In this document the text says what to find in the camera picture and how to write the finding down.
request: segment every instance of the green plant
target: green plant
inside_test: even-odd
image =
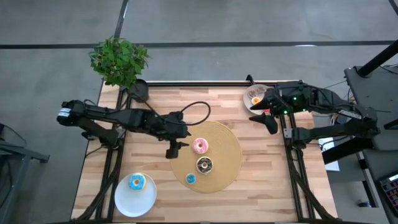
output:
[[[106,85],[119,85],[129,88],[141,75],[145,65],[148,66],[147,49],[136,46],[122,38],[110,37],[100,42],[89,53],[91,67],[104,76]]]

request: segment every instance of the blue frosted donut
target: blue frosted donut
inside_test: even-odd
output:
[[[187,181],[188,184],[193,184],[193,183],[195,183],[195,181],[197,181],[197,178],[193,174],[188,174],[185,177],[185,180]]]
[[[142,190],[145,187],[145,176],[142,174],[133,174],[130,176],[129,186],[133,190]]]

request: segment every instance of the potted plant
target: potted plant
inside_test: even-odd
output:
[[[148,66],[149,55],[144,46],[136,46],[122,38],[110,37],[96,45],[89,55],[91,67],[103,76],[105,85],[126,88],[130,97],[138,102],[148,100],[148,84],[136,77]]]

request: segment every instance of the pink frosted donut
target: pink frosted donut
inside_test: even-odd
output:
[[[207,152],[207,149],[209,148],[209,144],[207,143],[206,139],[203,138],[195,139],[192,146],[193,151],[198,154],[203,154]]]

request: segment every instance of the white plate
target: white plate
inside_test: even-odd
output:
[[[261,115],[262,112],[264,112],[263,110],[250,110],[250,107],[253,106],[252,102],[251,102],[251,97],[249,96],[249,92],[250,91],[254,91],[256,93],[256,97],[260,98],[261,100],[264,97],[264,92],[268,89],[268,88],[272,88],[266,85],[261,85],[261,84],[255,84],[253,86],[250,86],[249,88],[246,89],[246,91],[243,94],[243,103],[245,105],[245,107],[252,113],[257,114],[257,115]]]
[[[142,190],[133,190],[129,186],[130,175],[119,182],[114,195],[114,202],[118,210],[127,217],[138,217],[147,213],[156,201],[156,185],[154,180],[146,174],[146,185]]]

